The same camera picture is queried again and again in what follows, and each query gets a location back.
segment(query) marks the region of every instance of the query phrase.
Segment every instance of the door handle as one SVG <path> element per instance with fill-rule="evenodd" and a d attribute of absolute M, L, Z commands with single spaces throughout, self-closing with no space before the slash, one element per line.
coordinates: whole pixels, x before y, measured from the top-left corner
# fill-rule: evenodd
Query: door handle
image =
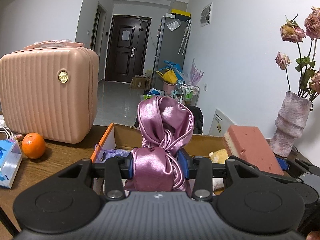
<path fill-rule="evenodd" d="M 134 47 L 132 47 L 132 50 L 131 50 L 131 57 L 134 57 L 134 50 L 135 50 L 135 48 L 134 48 Z"/>

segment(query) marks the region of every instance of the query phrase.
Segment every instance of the yellow bag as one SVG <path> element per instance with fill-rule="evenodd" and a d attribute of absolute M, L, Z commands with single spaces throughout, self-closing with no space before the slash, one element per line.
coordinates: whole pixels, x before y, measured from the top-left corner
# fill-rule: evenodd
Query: yellow bag
<path fill-rule="evenodd" d="M 165 74 L 162 74 L 160 71 L 157 71 L 158 75 L 167 83 L 175 84 L 177 82 L 177 76 L 174 73 L 173 69 L 167 71 Z"/>

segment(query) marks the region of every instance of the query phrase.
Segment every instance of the screw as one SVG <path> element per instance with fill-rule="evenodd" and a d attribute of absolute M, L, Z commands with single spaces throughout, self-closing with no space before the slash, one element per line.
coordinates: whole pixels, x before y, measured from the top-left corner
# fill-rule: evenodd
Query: screw
<path fill-rule="evenodd" d="M 205 198 L 205 197 L 209 197 L 210 196 L 210 192 L 206 189 L 198 189 L 195 192 L 195 195 L 199 198 Z"/>
<path fill-rule="evenodd" d="M 108 193 L 107 193 L 107 196 L 109 198 L 112 198 L 112 199 L 115 199 L 115 198 L 121 198 L 122 197 L 122 192 L 120 190 L 110 190 Z"/>

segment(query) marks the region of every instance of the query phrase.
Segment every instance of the tissue box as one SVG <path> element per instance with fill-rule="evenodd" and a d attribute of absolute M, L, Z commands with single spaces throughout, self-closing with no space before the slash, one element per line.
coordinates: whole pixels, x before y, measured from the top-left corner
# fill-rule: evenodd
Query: tissue box
<path fill-rule="evenodd" d="M 15 140 L 0 140 L 0 186 L 11 188 L 22 160 Z"/>

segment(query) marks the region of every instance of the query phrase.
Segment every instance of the sticker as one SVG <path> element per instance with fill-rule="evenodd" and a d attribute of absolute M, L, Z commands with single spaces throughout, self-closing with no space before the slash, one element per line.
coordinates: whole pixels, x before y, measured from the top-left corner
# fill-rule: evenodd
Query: sticker
<path fill-rule="evenodd" d="M 123 41 L 128 41 L 129 40 L 129 36 L 130 36 L 130 32 L 129 31 L 123 31 L 122 32 L 122 40 Z"/>
<path fill-rule="evenodd" d="M 222 131 L 221 124 L 218 123 L 217 128 L 218 128 L 219 133 L 221 133 L 221 131 Z"/>
<path fill-rule="evenodd" d="M 65 71 L 61 71 L 59 73 L 58 79 L 62 84 L 66 83 L 69 79 L 68 73 Z"/>

